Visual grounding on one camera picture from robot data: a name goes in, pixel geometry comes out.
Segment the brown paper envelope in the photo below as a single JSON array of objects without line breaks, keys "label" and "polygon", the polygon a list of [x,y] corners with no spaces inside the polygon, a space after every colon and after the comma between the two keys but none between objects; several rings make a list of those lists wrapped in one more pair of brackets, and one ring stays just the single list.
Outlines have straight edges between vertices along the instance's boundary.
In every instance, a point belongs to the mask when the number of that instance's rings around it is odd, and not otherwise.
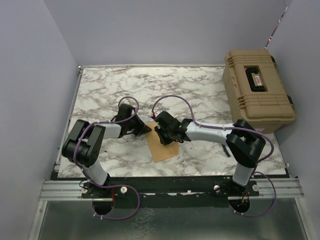
[{"label": "brown paper envelope", "polygon": [[169,145],[162,145],[160,138],[155,132],[155,127],[157,124],[153,121],[147,124],[151,131],[146,133],[146,141],[155,163],[176,157],[179,155],[179,144],[177,142],[172,142]]}]

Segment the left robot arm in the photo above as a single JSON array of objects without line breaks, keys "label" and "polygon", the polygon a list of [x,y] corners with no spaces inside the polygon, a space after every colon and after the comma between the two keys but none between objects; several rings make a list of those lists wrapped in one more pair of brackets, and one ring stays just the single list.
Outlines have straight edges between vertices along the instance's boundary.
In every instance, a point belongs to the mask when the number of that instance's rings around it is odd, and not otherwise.
[{"label": "left robot arm", "polygon": [[77,120],[68,134],[61,154],[80,168],[87,179],[81,187],[84,198],[106,198],[115,190],[137,191],[128,185],[110,185],[110,174],[98,160],[102,142],[106,139],[119,139],[126,135],[136,137],[150,133],[152,129],[138,116],[138,107],[120,103],[118,112],[111,121],[89,123]]}]

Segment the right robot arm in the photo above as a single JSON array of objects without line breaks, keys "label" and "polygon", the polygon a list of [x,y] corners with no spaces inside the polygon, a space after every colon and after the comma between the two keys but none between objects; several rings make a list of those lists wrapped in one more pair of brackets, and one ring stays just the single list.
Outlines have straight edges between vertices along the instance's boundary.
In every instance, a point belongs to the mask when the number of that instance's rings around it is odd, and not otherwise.
[{"label": "right robot arm", "polygon": [[258,160],[266,145],[261,134],[244,120],[233,124],[195,123],[185,118],[179,121],[166,111],[153,117],[160,143],[164,146],[172,142],[205,141],[227,146],[237,164],[229,189],[240,196],[248,189],[248,182],[256,168]]}]

